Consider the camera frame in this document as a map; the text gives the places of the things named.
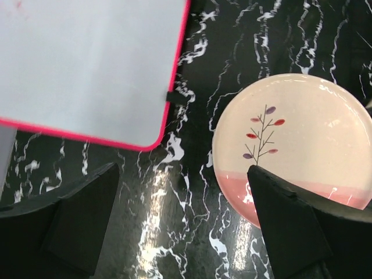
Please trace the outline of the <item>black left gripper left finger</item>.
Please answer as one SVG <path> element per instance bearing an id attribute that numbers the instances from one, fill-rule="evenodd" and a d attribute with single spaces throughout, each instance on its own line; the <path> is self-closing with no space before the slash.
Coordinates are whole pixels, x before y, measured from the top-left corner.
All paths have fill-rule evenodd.
<path id="1" fill-rule="evenodd" d="M 1 278 L 90 278 L 119 184 L 115 163 L 1 208 Z"/>

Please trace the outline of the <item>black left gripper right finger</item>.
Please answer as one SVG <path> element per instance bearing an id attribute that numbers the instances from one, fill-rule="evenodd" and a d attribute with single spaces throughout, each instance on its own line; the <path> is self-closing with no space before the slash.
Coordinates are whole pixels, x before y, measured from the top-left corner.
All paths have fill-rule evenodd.
<path id="1" fill-rule="evenodd" d="M 291 184 L 260 166 L 247 172 L 275 278 L 371 278 L 371 210 Z"/>

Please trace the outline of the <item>pink cream tree plate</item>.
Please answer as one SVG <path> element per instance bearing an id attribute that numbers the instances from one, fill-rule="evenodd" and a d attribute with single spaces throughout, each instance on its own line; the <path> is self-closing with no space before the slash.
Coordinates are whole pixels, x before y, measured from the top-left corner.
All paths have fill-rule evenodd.
<path id="1" fill-rule="evenodd" d="M 253 165 L 338 203 L 371 201 L 371 116 L 347 90 L 319 77 L 279 74 L 238 93 L 221 114 L 213 168 L 229 204 L 259 225 Z"/>

